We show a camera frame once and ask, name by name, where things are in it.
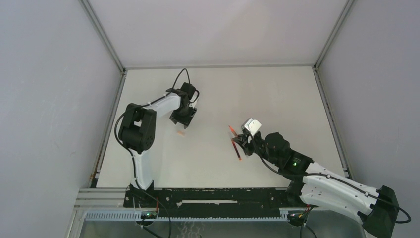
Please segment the orange pen with cap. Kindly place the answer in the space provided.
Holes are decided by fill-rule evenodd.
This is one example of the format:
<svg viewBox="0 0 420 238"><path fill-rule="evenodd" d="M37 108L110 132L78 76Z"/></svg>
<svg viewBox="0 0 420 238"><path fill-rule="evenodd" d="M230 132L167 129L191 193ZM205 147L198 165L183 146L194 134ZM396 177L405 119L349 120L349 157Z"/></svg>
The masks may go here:
<svg viewBox="0 0 420 238"><path fill-rule="evenodd" d="M231 133L232 133L232 135L234 136L234 137L237 137L238 136L238 134L236 133L236 131L229 125L228 126L229 127L229 129L230 129L230 131L231 131Z"/></svg>

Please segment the red pen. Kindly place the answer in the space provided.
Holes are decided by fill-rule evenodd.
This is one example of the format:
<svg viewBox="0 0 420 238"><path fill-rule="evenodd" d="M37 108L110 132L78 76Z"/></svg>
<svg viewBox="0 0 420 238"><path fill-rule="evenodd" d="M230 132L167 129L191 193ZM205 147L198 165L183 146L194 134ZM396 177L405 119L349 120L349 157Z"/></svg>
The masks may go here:
<svg viewBox="0 0 420 238"><path fill-rule="evenodd" d="M233 148L234 148L234 151L235 151L235 153L236 153L236 155L237 155L237 157L238 157L238 160L239 160L239 161L241 161L241 160L242 160L242 158L241 158L240 153L239 153L239 151L238 151L238 149L237 149L236 143L235 143L233 140L231 140L231 143L232 143L232 146L233 146Z"/></svg>

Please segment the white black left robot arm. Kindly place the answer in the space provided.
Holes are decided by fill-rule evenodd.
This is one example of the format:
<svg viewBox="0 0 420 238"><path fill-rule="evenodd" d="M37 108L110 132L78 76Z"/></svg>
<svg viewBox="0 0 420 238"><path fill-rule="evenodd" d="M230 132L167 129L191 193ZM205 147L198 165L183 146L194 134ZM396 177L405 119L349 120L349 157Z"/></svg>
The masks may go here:
<svg viewBox="0 0 420 238"><path fill-rule="evenodd" d="M117 118L113 136L129 154L130 187L138 189L135 199L142 206L153 204L153 186L193 187L193 175L210 175L218 162L243 159L229 126L197 115L199 95L184 82L144 105L128 104Z"/></svg>

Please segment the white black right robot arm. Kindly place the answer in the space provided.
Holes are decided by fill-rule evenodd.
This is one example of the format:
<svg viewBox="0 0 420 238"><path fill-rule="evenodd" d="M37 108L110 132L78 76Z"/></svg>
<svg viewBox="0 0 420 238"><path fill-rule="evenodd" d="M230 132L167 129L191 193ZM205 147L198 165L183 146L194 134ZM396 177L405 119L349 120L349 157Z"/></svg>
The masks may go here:
<svg viewBox="0 0 420 238"><path fill-rule="evenodd" d="M395 191L383 185L375 188L331 172L312 158L293 150L278 132L261 138L260 132L235 137L247 156L256 154L279 175L290 180L286 192L292 206L302 203L342 214L361 224L377 238L392 237L400 212Z"/></svg>

